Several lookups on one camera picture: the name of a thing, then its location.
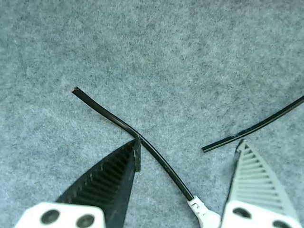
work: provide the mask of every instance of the mounting hole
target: mounting hole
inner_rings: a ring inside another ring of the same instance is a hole
[[[81,216],[77,220],[76,225],[79,228],[87,228],[87,227],[90,227],[93,223],[94,223],[94,216],[93,215],[84,215],[84,216]]]
[[[59,217],[59,211],[58,210],[48,210],[41,216],[41,222],[45,225],[51,224],[55,222]]]
[[[234,208],[233,213],[235,213],[236,215],[239,215],[241,217],[244,217],[244,218],[248,218],[248,219],[251,218],[251,214],[244,208]]]
[[[291,228],[290,225],[286,224],[285,222],[279,221],[279,220],[274,221],[272,223],[272,225],[274,227],[278,227],[278,228]]]

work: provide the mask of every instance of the cable connector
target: cable connector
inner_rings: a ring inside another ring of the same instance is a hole
[[[220,215],[209,210],[197,196],[188,201],[188,205],[198,217],[200,228],[219,228]]]

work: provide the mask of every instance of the gray fabric surface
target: gray fabric surface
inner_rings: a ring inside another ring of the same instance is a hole
[[[132,139],[71,94],[79,86],[142,133],[222,213],[237,142],[200,148],[304,91],[303,1],[0,1],[0,227],[55,200]],[[246,137],[304,222],[304,105]],[[125,227],[199,227],[142,149]]]

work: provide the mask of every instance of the black wire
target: black wire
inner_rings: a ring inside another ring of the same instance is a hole
[[[221,146],[226,145],[230,142],[233,142],[237,139],[240,139],[240,138],[242,138],[246,135],[249,135],[249,134],[261,129],[262,127],[265,127],[266,125],[272,123],[273,121],[275,121],[276,119],[285,115],[286,113],[290,112],[291,110],[293,110],[294,108],[296,108],[297,106],[302,104],[303,102],[304,102],[304,96],[300,97],[299,99],[297,99],[296,101],[294,101],[290,105],[288,105],[287,107],[283,108],[282,110],[278,111],[276,114],[273,114],[272,116],[268,117],[267,119],[259,122],[258,124],[255,124],[252,127],[249,127],[247,129],[237,133],[236,135],[229,136],[225,139],[214,142],[214,143],[212,143],[208,146],[204,146],[201,149],[203,150],[204,153],[207,153],[207,152],[212,151],[212,150],[214,150],[218,147],[221,147]]]
[[[177,187],[181,190],[184,196],[188,201],[193,199],[193,195],[188,190],[186,185],[181,181],[179,176],[173,170],[173,168],[168,164],[168,162],[162,157],[162,155],[143,137],[141,136],[135,129],[133,129],[130,125],[110,113],[108,110],[100,106],[97,102],[95,102],[92,98],[90,98],[87,94],[85,94],[81,89],[75,87],[72,91],[80,100],[85,102],[88,106],[93,108],[99,114],[103,115],[108,120],[117,124],[121,128],[123,128],[126,132],[128,132],[133,137],[140,137],[142,145],[152,154],[152,156],[159,162],[159,164],[165,169],[165,171],[169,174],[172,180],[175,182]]]

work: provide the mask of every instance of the carpet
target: carpet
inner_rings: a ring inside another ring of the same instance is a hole
[[[0,226],[54,201],[132,139],[80,87],[149,140],[194,195],[222,214],[238,142],[202,146],[303,95],[300,0],[0,2]],[[246,137],[304,224],[304,105]],[[126,228],[199,227],[142,148]]]

